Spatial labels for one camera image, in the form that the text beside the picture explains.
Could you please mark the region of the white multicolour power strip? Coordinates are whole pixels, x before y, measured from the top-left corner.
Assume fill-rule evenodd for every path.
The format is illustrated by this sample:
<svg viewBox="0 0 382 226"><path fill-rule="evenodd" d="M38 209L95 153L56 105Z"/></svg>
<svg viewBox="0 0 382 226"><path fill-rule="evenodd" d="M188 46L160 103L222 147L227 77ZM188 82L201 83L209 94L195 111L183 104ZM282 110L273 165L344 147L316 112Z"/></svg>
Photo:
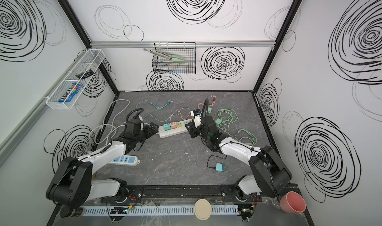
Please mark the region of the white multicolour power strip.
<svg viewBox="0 0 382 226"><path fill-rule="evenodd" d="M160 138L167 138L170 136L175 136L178 134L186 133L188 130L186 128L186 125L188 123L191 123L192 119L183 120L178 123L178 127L176 129L170 129L169 131L165 131L163 128L163 125L159 127L158 133Z"/></svg>

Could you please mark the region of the teal charger plug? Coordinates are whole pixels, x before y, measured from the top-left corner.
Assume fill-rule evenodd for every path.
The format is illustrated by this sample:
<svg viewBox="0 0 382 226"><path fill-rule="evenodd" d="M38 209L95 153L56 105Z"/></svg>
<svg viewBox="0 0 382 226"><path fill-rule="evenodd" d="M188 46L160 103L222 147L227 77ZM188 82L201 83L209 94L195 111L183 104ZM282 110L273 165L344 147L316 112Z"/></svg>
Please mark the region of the teal charger plug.
<svg viewBox="0 0 382 226"><path fill-rule="evenodd" d="M163 125L163 128L164 128L165 131L169 131L171 129L171 125L169 123L165 123Z"/></svg>

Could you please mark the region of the pink charger plug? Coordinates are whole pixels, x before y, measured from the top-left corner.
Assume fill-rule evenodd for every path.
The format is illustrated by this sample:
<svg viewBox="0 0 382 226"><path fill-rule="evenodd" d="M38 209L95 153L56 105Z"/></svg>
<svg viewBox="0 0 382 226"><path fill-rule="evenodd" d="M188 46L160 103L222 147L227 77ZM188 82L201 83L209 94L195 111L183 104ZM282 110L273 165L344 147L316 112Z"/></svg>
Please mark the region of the pink charger plug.
<svg viewBox="0 0 382 226"><path fill-rule="evenodd" d="M170 127L171 127L171 129L176 129L178 127L178 123L177 122L171 122Z"/></svg>

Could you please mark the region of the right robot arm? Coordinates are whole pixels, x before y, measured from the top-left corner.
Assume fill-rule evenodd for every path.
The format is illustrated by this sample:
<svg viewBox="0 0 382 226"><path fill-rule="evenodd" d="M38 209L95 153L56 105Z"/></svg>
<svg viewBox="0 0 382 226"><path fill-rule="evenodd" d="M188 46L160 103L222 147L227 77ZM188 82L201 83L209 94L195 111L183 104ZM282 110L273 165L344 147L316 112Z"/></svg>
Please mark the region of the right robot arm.
<svg viewBox="0 0 382 226"><path fill-rule="evenodd" d="M193 117L186 124L190 137L201 137L202 143L211 151L232 156L247 164L252 175L242 177L236 183L236 195L243 201L251 194L262 193L276 198L292 179L279 154L271 147L249 146L219 131L211 116Z"/></svg>

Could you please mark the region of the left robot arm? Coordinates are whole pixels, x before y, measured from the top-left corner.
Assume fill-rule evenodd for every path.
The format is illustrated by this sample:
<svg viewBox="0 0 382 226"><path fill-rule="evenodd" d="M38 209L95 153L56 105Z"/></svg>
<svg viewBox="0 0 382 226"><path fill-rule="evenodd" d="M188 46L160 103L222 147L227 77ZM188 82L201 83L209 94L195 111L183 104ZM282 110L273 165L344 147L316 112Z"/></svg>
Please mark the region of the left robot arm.
<svg viewBox="0 0 382 226"><path fill-rule="evenodd" d="M128 197L126 182L117 178L94 180L93 175L114 159L131 152L138 143L155 135L159 126L140 119L125 123L124 131L106 146L88 155L62 160L46 191L53 203L77 209L86 201L110 197L124 202Z"/></svg>

